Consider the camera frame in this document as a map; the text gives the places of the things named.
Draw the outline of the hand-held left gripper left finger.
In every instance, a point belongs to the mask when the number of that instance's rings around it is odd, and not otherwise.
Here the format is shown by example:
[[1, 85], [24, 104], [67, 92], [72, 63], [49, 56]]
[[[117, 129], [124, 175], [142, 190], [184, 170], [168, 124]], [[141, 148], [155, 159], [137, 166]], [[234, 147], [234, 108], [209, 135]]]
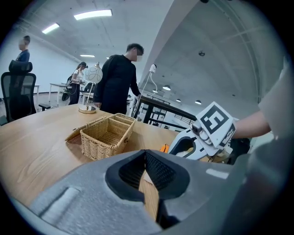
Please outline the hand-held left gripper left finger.
[[117, 196], [106, 183], [107, 169], [136, 154], [131, 151], [83, 164], [38, 194], [29, 208], [71, 235], [153, 235], [162, 228], [143, 201]]

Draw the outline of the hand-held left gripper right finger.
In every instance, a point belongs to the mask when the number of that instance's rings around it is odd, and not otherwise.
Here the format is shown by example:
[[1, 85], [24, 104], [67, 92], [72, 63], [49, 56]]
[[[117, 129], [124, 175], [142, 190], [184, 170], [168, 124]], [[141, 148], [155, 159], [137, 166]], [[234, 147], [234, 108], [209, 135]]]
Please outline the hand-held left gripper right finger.
[[157, 219], [145, 223], [147, 230], [241, 230], [243, 156], [226, 165], [146, 150], [145, 169], [159, 195]]

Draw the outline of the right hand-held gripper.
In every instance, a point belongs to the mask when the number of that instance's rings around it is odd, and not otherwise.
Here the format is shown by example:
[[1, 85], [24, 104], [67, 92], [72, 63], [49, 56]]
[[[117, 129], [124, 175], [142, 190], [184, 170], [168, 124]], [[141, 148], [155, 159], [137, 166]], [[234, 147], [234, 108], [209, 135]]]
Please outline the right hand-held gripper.
[[181, 131], [169, 146], [168, 153], [199, 160], [232, 152], [230, 142], [236, 131], [234, 118], [219, 104], [212, 102], [196, 115], [196, 121]]

